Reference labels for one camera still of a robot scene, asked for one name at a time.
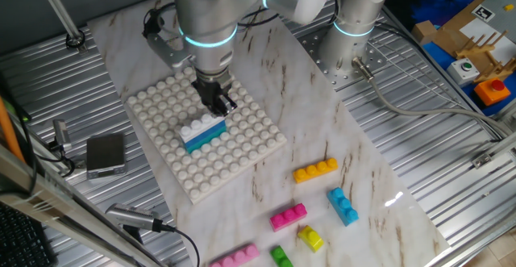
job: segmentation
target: cardboard box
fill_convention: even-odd
[[[424,45],[432,42],[437,35],[437,30],[430,21],[425,21],[414,25],[412,35],[419,44]]]

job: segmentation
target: green button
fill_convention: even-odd
[[[464,62],[461,66],[463,71],[470,71],[473,67],[469,62]]]

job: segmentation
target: yellow lego brick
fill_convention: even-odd
[[[317,252],[317,250],[319,250],[324,244],[323,239],[321,239],[319,234],[310,226],[303,228],[298,233],[298,237],[305,242],[306,246],[308,246],[312,252]]]
[[[337,170],[339,164],[335,158],[330,158],[327,161],[321,161],[316,165],[309,165],[305,169],[298,169],[294,171],[293,179],[296,183],[301,183],[310,180],[314,177],[321,176],[331,171]]]

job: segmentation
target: metal grid table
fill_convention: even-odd
[[[115,202],[157,211],[174,225],[163,194],[139,145],[131,122],[88,28],[83,28],[89,52],[79,55],[65,47],[65,35],[0,57],[0,70],[13,94],[33,117],[29,126],[42,140],[53,140],[53,119],[67,123],[73,150],[67,156],[85,158],[86,140],[93,135],[125,135],[127,174],[88,181],[85,172],[67,178],[87,199],[105,211]],[[59,266],[118,265],[86,246],[47,227],[45,233]],[[170,232],[141,232],[145,247],[164,263],[191,266],[181,237]]]
[[[300,27],[286,19],[284,22],[300,42],[308,40],[311,43],[315,35],[321,35],[309,34],[324,27],[332,12],[333,0],[328,0],[311,24]],[[113,202],[124,202],[152,208],[172,223],[173,218],[102,57],[88,29],[83,31],[89,48],[87,55],[78,56],[76,52],[66,50],[65,37],[60,36],[0,57],[0,69],[6,72],[16,97],[35,117],[31,129],[42,139],[52,139],[52,119],[66,120],[73,140],[69,155],[84,157],[85,141],[91,135],[117,131],[126,135],[127,175],[96,183],[87,181],[84,173],[75,173],[68,179],[70,184],[103,211]],[[383,56],[378,58],[383,58],[383,63],[374,65],[378,85],[397,106],[407,109],[452,106],[435,94],[448,97],[442,89],[463,105],[472,105],[458,87],[422,59],[406,41],[380,31],[373,32],[373,36],[373,44],[412,76],[392,66]],[[498,216],[516,205],[516,167],[511,156],[506,154],[482,170],[472,167],[471,160],[492,144],[492,136],[475,120],[450,114],[400,116],[387,111],[377,101],[370,86],[360,78],[347,80],[345,85],[335,85],[353,117],[448,240],[449,252],[460,250]],[[114,264],[49,228],[46,232],[61,266]],[[493,233],[478,245],[483,246],[500,234]],[[176,235],[144,232],[142,237],[146,247],[161,260],[191,265],[185,260],[188,255]],[[477,251],[478,248],[474,248],[458,257],[467,258]]]

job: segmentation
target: green lego brick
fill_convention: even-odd
[[[285,255],[285,252],[281,246],[275,247],[271,251],[271,256],[273,257],[278,267],[293,267],[292,262],[290,262],[289,258]]]

